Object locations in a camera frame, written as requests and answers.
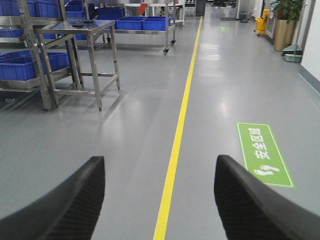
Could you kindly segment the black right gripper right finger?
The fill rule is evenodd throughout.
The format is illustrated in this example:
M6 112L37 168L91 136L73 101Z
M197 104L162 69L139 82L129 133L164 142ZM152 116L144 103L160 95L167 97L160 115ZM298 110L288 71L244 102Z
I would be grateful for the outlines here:
M214 198L229 240L318 240L320 217L278 194L228 155L219 155Z

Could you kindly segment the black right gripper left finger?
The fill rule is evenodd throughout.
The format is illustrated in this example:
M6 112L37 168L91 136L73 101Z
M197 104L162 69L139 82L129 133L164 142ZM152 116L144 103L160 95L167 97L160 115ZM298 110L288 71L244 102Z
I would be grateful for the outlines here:
M105 197L105 159L93 156L53 190L0 220L2 240L89 240Z

